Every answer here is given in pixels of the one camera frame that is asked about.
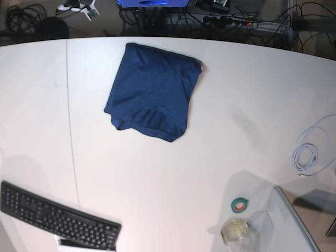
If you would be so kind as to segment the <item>clear glass jar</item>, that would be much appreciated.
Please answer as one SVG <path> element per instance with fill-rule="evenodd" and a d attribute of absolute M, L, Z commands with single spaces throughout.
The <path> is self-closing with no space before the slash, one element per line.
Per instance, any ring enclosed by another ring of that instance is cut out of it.
<path fill-rule="evenodd" d="M 251 250 L 253 242 L 248 223 L 245 219 L 229 219 L 221 227 L 220 233 L 228 251 Z"/>

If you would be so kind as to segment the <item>black computer keyboard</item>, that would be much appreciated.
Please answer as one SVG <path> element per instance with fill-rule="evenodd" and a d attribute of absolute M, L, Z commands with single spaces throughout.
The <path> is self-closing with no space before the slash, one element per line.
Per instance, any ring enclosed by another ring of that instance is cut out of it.
<path fill-rule="evenodd" d="M 1 212 L 79 245 L 115 250 L 121 224 L 50 201 L 1 182 Z"/>

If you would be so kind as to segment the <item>blue box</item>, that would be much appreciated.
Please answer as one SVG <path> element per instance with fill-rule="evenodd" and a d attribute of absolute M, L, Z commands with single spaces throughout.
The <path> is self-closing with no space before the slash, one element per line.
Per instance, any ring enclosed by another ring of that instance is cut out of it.
<path fill-rule="evenodd" d="M 117 1 L 124 8 L 131 7 L 186 7 L 189 0 L 120 0 Z"/>

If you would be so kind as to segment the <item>black power strip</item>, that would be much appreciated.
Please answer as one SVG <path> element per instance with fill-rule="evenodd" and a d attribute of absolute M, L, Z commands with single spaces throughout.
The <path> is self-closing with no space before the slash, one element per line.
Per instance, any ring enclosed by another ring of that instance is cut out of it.
<path fill-rule="evenodd" d="M 202 24 L 206 26 L 213 26 L 216 29 L 224 29 L 229 26 L 246 26 L 252 28 L 258 19 L 255 17 L 239 17 L 239 16 L 204 16 Z"/>

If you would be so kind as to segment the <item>dark blue t-shirt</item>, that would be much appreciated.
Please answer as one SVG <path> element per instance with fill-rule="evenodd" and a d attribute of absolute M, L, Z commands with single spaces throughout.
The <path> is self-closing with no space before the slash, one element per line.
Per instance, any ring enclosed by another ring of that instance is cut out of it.
<path fill-rule="evenodd" d="M 186 131 L 192 93 L 202 73 L 195 58 L 128 43 L 104 112 L 117 130 L 174 142 Z"/>

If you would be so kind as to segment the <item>green electrical tape roll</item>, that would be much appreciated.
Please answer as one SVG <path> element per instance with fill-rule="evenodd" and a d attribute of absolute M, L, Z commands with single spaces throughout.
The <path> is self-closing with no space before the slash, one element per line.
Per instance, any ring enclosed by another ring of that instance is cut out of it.
<path fill-rule="evenodd" d="M 248 200 L 243 197 L 239 197 L 239 198 L 234 199 L 231 202 L 230 206 L 234 213 L 242 213 L 247 209 Z"/>

